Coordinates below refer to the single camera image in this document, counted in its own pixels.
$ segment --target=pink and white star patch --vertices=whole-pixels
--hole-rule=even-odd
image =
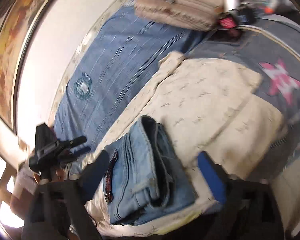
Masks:
[[[269,95],[274,96],[280,93],[286,99],[288,105],[292,104],[293,90],[300,89],[300,81],[289,76],[285,64],[281,58],[275,65],[270,63],[259,63],[264,73],[271,78]]]

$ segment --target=blue bedsheet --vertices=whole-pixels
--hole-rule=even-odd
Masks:
[[[61,140],[85,135],[94,151],[127,104],[158,71],[173,50],[187,53],[202,32],[159,24],[120,8],[101,28],[79,63],[56,113],[54,130]],[[83,156],[70,168],[82,171]]]

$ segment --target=white wall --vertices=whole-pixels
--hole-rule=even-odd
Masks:
[[[20,138],[34,147],[36,125],[47,122],[58,85],[77,46],[114,0],[56,0],[29,47],[17,102]],[[13,166],[25,158],[0,120],[0,152]]]

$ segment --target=pillowcase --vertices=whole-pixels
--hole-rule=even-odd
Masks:
[[[136,0],[135,14],[155,22],[208,31],[216,22],[214,9],[223,0]]]

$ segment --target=abstract artwork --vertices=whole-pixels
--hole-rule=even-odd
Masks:
[[[17,134],[20,73],[35,27],[53,0],[16,0],[0,29],[0,118]]]

